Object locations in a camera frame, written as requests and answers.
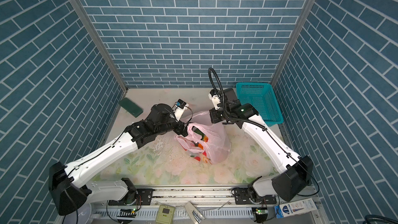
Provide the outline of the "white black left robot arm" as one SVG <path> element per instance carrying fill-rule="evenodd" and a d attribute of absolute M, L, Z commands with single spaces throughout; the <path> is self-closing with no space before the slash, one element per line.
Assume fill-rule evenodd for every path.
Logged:
<path fill-rule="evenodd" d="M 180 119 L 189 105 L 182 100 L 172 108 L 156 104 L 147 118 L 127 126 L 114 140 L 68 164 L 57 162 L 49 168 L 49 192 L 60 216 L 77 211 L 86 203 L 120 201 L 135 197 L 129 179 L 95 183 L 92 178 L 118 159 L 133 153 L 168 132 L 186 136 L 187 123 Z"/>

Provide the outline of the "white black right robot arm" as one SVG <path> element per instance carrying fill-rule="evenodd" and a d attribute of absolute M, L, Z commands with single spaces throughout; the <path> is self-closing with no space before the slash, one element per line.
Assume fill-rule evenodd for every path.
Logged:
<path fill-rule="evenodd" d="M 249 103 L 242 105 L 233 89 L 212 89 L 209 99 L 212 123 L 236 124 L 268 155 L 279 173 L 273 178 L 258 178 L 249 184 L 255 201 L 266 195 L 277 194 L 289 202 L 310 183 L 314 163 L 309 156 L 301 157 L 286 145 L 265 123 L 260 113 Z"/>

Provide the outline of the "pink plastic bag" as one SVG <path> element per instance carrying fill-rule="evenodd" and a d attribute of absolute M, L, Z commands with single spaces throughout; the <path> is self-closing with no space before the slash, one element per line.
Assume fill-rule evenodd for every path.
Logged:
<path fill-rule="evenodd" d="M 210 113 L 195 113 L 188 124 L 188 135 L 176 135 L 175 140 L 197 161 L 219 164 L 228 158 L 231 142 L 222 123 L 212 123 Z"/>

